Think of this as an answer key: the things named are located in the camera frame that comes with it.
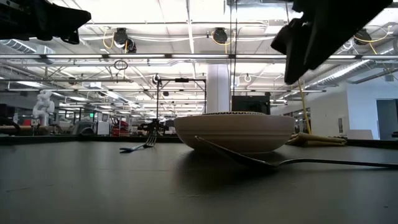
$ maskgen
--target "pillar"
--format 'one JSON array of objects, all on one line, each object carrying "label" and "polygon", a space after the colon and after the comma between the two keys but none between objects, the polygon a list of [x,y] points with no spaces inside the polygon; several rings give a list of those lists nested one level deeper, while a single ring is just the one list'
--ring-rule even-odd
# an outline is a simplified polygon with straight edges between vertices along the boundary
[{"label": "pillar", "polygon": [[207,65],[207,113],[229,111],[231,84],[228,66]]}]

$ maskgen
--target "door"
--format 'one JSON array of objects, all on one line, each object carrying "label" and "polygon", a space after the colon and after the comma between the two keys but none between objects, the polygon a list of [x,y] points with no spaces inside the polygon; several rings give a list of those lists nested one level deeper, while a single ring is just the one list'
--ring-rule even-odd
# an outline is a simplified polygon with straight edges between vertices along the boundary
[{"label": "door", "polygon": [[395,100],[377,100],[380,140],[394,140],[391,136],[398,131],[397,104]]}]

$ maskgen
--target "white robot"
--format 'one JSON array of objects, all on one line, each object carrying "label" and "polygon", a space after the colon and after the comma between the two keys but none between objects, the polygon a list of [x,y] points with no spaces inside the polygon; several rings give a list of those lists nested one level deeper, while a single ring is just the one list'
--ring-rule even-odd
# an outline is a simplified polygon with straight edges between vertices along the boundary
[{"label": "white robot", "polygon": [[36,105],[33,107],[33,118],[41,119],[40,123],[43,126],[49,124],[49,113],[53,113],[55,109],[54,102],[50,101],[51,95],[51,91],[40,91],[40,94],[37,95]]}]

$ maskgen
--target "fork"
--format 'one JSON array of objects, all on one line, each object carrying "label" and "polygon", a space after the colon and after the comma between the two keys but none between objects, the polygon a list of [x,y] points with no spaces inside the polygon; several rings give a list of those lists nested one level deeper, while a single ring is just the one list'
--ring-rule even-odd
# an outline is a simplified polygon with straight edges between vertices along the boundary
[{"label": "fork", "polygon": [[152,130],[149,135],[148,139],[144,144],[141,144],[139,146],[134,146],[134,147],[121,147],[119,150],[121,151],[120,153],[131,153],[134,152],[140,148],[150,148],[154,147],[156,144],[156,130]]},{"label": "fork", "polygon": [[244,156],[237,152],[231,151],[225,147],[219,146],[211,141],[207,141],[201,137],[195,136],[195,138],[206,144],[209,148],[212,148],[216,152],[224,155],[238,164],[250,167],[250,168],[260,168],[260,169],[273,169],[278,168],[283,165],[311,162],[311,163],[322,163],[322,164],[341,164],[341,165],[352,165],[352,166],[370,166],[370,167],[384,167],[390,169],[398,169],[398,164],[391,163],[376,163],[376,162],[356,162],[356,161],[340,161],[340,160],[329,160],[329,159],[288,159],[284,161],[277,162],[267,162],[261,161],[259,159],[253,159],[248,156]]}]

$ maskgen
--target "bowl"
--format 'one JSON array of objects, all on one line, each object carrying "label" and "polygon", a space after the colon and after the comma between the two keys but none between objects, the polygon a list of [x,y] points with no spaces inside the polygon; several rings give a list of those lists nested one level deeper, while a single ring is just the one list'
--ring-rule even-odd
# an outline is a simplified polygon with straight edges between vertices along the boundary
[{"label": "bowl", "polygon": [[175,130],[187,146],[212,153],[195,139],[202,137],[241,154],[271,152],[283,146],[294,132],[295,119],[253,112],[222,112],[174,120]]}]

